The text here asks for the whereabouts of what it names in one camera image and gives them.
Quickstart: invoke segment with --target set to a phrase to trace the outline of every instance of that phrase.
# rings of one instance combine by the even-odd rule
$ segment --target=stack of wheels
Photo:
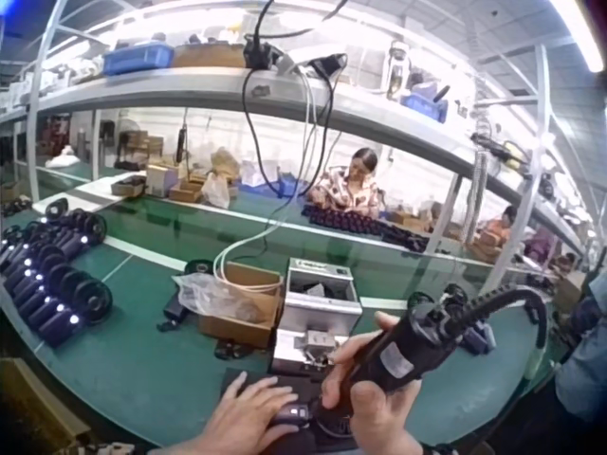
[[[84,325],[108,315],[112,294],[102,282],[67,265],[105,239],[105,220],[95,213],[50,204],[41,221],[3,232],[0,273],[25,323],[55,347]]]

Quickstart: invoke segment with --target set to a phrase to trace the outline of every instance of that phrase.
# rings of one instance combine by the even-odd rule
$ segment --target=hair
[[[514,220],[516,219],[516,214],[517,214],[517,210],[516,207],[514,206],[508,206],[506,207],[506,210],[504,210],[504,215],[508,217],[508,220],[510,220],[510,223],[514,224]]]
[[[372,173],[377,167],[377,155],[368,147],[358,149],[355,154],[352,155],[352,159],[360,158],[364,167]]]

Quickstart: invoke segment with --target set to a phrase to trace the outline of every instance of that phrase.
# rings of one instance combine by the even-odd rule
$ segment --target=person's right hand
[[[376,312],[376,324],[390,330],[398,318]],[[333,355],[336,364],[322,383],[322,405],[334,408],[340,401],[340,384],[350,370],[354,355],[380,331],[351,337]],[[367,455],[421,455],[421,445],[405,431],[405,422],[421,381],[414,381],[400,391],[386,395],[374,382],[358,382],[352,387],[350,399],[354,415],[350,428],[359,447]]]

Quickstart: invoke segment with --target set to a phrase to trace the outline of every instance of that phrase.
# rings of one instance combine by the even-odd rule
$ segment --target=worker
[[[499,453],[570,455],[600,451],[607,427],[607,274],[590,283],[591,295],[569,319],[582,336],[555,377],[531,392],[492,441]]]
[[[390,330],[398,318],[376,313],[380,329]],[[322,384],[322,405],[334,408],[340,400],[340,383],[354,355],[377,333],[351,337],[333,355],[334,370]],[[274,387],[277,378],[267,378],[248,386],[239,394],[247,379],[241,373],[226,389],[219,405],[201,435],[192,440],[150,455],[256,455],[279,438],[297,432],[295,426],[267,428],[278,410],[297,400],[290,387]],[[350,427],[366,455],[422,455],[423,449],[405,430],[405,422],[419,394],[420,381],[401,391],[386,395],[373,382],[359,382],[351,391],[354,414]]]
[[[516,219],[517,210],[513,206],[506,207],[499,218],[489,220],[481,230],[498,237],[498,245],[503,246],[510,238],[510,228]]]
[[[368,148],[358,150],[350,167],[329,169],[309,193],[312,203],[322,209],[353,211],[379,216],[377,183],[372,174],[377,166],[376,153]]]

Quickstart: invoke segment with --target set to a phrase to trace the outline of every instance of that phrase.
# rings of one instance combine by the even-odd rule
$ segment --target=blue box
[[[402,97],[400,99],[400,104],[440,123],[445,123],[445,120],[447,119],[447,108],[449,107],[449,103],[446,100],[434,102],[421,95],[412,93],[408,97]]]
[[[168,68],[173,63],[174,49],[165,43],[153,42],[133,45],[108,52],[103,56],[103,75]]]

